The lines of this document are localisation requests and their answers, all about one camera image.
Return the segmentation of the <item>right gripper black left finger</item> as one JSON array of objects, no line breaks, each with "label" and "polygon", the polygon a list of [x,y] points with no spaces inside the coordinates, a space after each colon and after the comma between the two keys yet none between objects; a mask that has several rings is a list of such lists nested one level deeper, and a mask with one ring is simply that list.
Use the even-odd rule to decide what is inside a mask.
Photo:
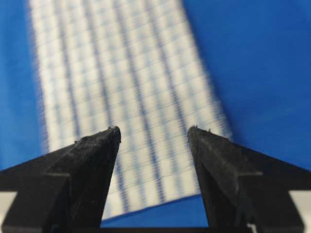
[{"label": "right gripper black left finger", "polygon": [[4,169],[3,233],[70,233],[100,227],[121,143],[116,126]]}]

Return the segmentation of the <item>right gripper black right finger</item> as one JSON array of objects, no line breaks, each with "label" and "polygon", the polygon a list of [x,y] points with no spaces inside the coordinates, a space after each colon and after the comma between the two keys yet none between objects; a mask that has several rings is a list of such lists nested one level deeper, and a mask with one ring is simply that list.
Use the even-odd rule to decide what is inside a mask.
[{"label": "right gripper black right finger", "polygon": [[192,126],[188,143],[208,225],[226,233],[308,233],[311,173]]}]

